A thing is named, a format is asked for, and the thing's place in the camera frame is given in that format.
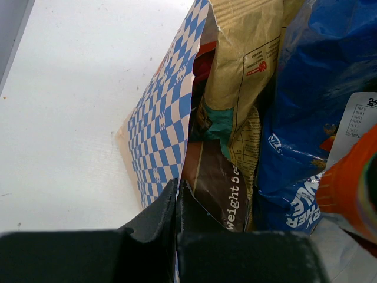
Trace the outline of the tan kraft snack bag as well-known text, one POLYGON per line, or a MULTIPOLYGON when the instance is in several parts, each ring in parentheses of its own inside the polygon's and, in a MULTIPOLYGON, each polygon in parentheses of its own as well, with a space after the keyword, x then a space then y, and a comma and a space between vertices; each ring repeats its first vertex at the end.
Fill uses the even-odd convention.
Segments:
POLYGON ((211 1, 216 47, 196 133, 219 140, 223 154, 242 172, 253 195, 262 125, 258 102, 276 73, 287 26, 302 1, 211 1))

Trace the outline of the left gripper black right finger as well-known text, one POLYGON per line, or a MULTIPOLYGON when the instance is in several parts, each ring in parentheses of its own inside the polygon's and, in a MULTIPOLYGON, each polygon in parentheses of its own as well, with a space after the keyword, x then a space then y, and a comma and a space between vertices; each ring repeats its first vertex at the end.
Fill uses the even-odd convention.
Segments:
POLYGON ((329 282, 317 249, 302 233, 230 232, 186 181, 176 208, 180 282, 329 282))

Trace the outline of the blue Doritos bag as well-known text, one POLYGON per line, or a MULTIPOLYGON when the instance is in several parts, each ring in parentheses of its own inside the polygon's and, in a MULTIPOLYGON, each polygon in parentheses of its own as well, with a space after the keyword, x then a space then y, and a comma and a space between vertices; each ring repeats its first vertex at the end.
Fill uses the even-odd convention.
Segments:
POLYGON ((283 4, 253 220, 260 230, 310 235, 332 282, 375 282, 375 257, 323 217, 316 191, 348 100, 376 90, 376 2, 283 4))

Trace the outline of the blue checkered paper bag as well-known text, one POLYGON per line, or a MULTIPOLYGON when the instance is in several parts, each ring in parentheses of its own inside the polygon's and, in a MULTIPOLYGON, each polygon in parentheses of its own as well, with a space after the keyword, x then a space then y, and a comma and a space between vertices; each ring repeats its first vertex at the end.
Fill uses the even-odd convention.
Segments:
POLYGON ((209 9, 209 1, 193 2, 136 107, 117 132, 118 148, 142 209, 159 197, 170 179, 180 178, 189 136, 193 65, 209 9))

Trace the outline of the colourful Fox's candy bag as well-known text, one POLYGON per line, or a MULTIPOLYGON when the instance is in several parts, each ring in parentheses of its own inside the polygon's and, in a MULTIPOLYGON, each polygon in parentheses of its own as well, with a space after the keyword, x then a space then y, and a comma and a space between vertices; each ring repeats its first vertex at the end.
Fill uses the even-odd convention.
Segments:
POLYGON ((323 174, 316 201, 323 216, 376 244, 376 126, 323 174))

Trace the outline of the brown Kettle chips bag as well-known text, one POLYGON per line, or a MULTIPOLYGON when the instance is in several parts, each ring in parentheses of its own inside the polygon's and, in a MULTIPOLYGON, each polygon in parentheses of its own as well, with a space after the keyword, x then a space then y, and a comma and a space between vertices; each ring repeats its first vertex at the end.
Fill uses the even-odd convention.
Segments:
POLYGON ((221 151, 219 140, 188 144, 182 179, 196 200, 230 232, 245 232, 249 201, 244 177, 221 151))

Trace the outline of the pink hand cooked chips bag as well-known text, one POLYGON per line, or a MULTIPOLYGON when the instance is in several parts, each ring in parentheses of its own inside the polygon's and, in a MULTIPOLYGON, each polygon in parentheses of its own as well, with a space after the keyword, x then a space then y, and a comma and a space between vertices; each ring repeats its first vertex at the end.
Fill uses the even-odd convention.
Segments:
POLYGON ((195 76, 193 84, 198 84, 208 79, 215 52, 215 41, 200 46, 193 64, 193 74, 195 76))

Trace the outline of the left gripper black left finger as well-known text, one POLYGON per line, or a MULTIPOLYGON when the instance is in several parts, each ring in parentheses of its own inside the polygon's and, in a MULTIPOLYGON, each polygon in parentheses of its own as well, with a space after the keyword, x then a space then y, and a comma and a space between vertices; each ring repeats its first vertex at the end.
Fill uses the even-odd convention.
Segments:
POLYGON ((174 282, 178 180, 118 229, 1 235, 1 282, 174 282))

